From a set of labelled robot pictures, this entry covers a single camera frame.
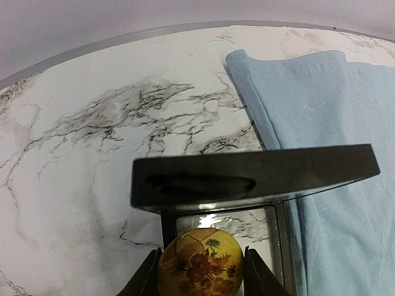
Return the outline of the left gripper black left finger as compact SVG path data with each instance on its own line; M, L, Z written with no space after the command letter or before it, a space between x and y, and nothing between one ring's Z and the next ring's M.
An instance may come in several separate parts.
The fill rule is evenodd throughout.
M160 296L157 268L162 249L152 250L118 296Z

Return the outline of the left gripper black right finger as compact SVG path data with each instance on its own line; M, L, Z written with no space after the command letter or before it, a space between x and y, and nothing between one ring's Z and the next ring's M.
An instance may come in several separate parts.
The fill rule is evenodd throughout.
M256 249L245 248L243 265L245 296L290 296Z

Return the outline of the light blue printed t-shirt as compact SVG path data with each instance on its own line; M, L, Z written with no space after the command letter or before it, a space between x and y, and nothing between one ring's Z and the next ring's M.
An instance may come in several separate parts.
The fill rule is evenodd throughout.
M267 150L291 157L298 295L394 294L394 69L325 51L226 56Z

